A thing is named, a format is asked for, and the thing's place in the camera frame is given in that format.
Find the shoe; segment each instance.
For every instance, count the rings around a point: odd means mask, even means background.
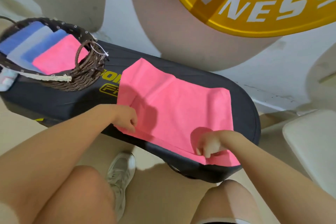
[[[112,161],[108,172],[107,182],[115,194],[115,213],[117,221],[125,210],[125,190],[135,173],[135,157],[131,153],[119,153]]]

